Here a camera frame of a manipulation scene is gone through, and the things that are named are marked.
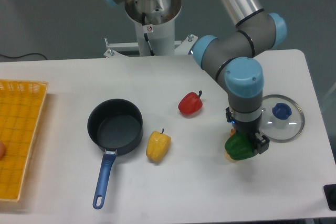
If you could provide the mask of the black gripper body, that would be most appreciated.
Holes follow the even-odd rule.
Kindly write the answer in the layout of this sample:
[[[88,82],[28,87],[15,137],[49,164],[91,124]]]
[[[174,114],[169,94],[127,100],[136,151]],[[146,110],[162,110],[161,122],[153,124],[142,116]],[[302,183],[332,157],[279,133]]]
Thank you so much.
[[[231,123],[236,131],[247,134],[259,132],[262,107],[248,113],[237,112],[233,108],[227,107],[225,112],[227,122]]]

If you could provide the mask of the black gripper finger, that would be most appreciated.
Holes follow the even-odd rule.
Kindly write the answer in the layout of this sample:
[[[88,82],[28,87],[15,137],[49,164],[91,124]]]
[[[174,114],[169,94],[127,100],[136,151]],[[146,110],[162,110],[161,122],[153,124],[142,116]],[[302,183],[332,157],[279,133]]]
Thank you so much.
[[[269,149],[270,140],[260,131],[248,133],[248,139],[251,142],[254,154],[262,154]]]

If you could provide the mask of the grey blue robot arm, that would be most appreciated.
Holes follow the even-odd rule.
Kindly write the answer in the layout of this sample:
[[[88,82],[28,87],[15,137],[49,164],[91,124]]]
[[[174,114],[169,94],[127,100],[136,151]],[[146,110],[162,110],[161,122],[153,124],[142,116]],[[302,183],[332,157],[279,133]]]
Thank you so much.
[[[134,22],[141,56],[176,55],[174,21],[181,0],[106,0],[111,6],[123,3]],[[226,118],[236,131],[225,144],[227,154],[242,160],[261,154],[269,139],[260,130],[264,76],[255,57],[283,42],[284,19],[265,13],[258,0],[222,0],[236,32],[226,40],[214,36],[194,39],[180,46],[227,93]]]

